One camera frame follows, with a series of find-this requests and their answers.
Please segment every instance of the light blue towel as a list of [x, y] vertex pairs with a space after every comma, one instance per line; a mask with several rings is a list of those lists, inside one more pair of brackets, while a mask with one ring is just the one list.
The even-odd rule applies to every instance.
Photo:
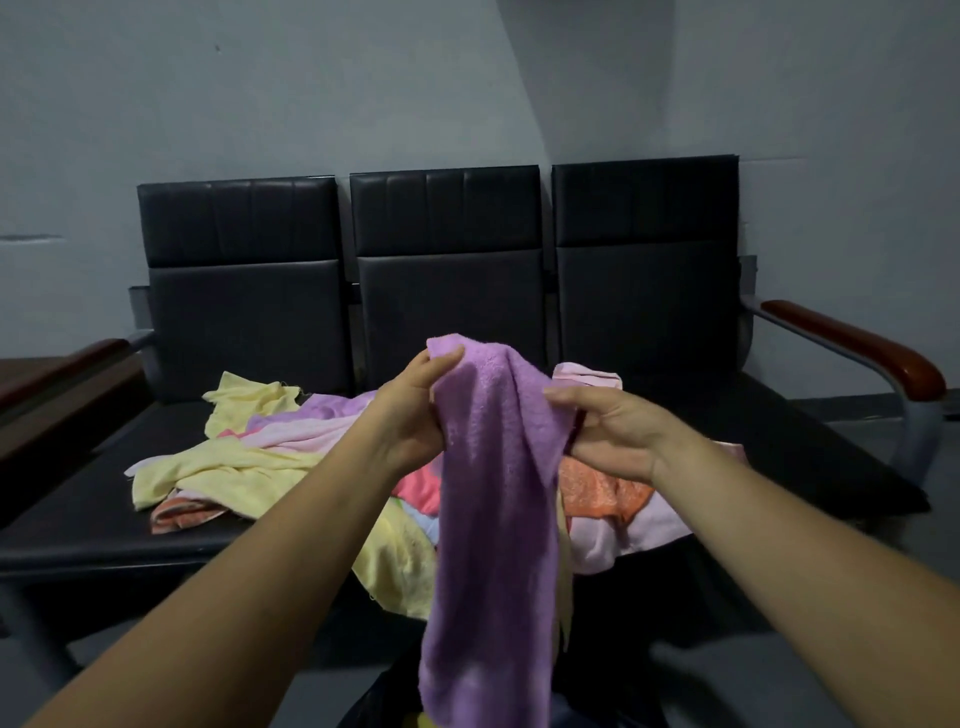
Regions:
[[440, 542], [440, 516], [427, 516], [410, 505], [406, 500], [401, 498], [398, 498], [398, 500], [400, 501], [400, 505], [403, 506], [403, 510], [407, 512], [410, 518], [417, 522], [420, 530], [426, 534], [430, 543], [436, 546]]

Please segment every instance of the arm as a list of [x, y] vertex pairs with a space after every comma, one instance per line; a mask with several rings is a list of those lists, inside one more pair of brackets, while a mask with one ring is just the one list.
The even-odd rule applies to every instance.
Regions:
[[612, 389], [548, 391], [588, 412], [572, 454], [650, 482], [864, 726], [960, 715], [960, 589]]
[[443, 448], [420, 354], [286, 497], [60, 691], [28, 728], [266, 726], [387, 497]]

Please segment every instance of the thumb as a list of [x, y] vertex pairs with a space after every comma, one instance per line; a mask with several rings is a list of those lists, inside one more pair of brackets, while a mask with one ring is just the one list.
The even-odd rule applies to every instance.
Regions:
[[437, 379], [457, 366], [462, 358], [464, 358], [463, 346], [457, 347], [443, 356], [434, 356], [414, 369], [411, 373], [410, 383], [417, 387], [432, 387]]
[[576, 385], [547, 387], [543, 390], [543, 395], [551, 404], [578, 407], [601, 417], [612, 413], [617, 405], [623, 401], [624, 397], [629, 397], [626, 393], [621, 392], [619, 389], [613, 389], [612, 387]]

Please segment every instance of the chair backrest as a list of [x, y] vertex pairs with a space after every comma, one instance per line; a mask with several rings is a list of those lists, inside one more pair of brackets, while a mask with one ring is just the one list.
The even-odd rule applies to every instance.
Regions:
[[564, 360], [735, 367], [737, 157], [557, 165], [553, 201]]
[[546, 365], [537, 166], [350, 175], [368, 385], [461, 333]]
[[352, 391], [332, 177], [137, 187], [157, 395], [195, 400], [223, 370]]

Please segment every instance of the yellow towel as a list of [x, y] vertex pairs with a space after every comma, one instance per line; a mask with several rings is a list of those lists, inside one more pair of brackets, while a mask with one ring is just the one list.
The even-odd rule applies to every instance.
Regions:
[[220, 386], [204, 395], [204, 399], [214, 405], [213, 414], [206, 421], [204, 435], [213, 438], [225, 429], [239, 434], [247, 428], [247, 420], [253, 415], [275, 415], [298, 410], [299, 393], [299, 387], [284, 387], [278, 381], [261, 384], [224, 372], [220, 377]]
[[[149, 508], [181, 488], [258, 519], [320, 460], [310, 452], [245, 448], [235, 437], [206, 440], [137, 471], [133, 505]], [[353, 572], [384, 609], [414, 619], [430, 614], [437, 553], [395, 498], [387, 501], [373, 525]]]
[[235, 437], [206, 440], [144, 466], [133, 476], [133, 507], [149, 508], [174, 488], [195, 491], [258, 519], [321, 460], [313, 452], [245, 448]]
[[437, 552], [396, 498], [383, 506], [353, 562], [353, 573], [388, 612], [414, 619], [430, 616]]
[[437, 724], [426, 713], [420, 713], [419, 715], [410, 713], [403, 717], [400, 728], [437, 728]]

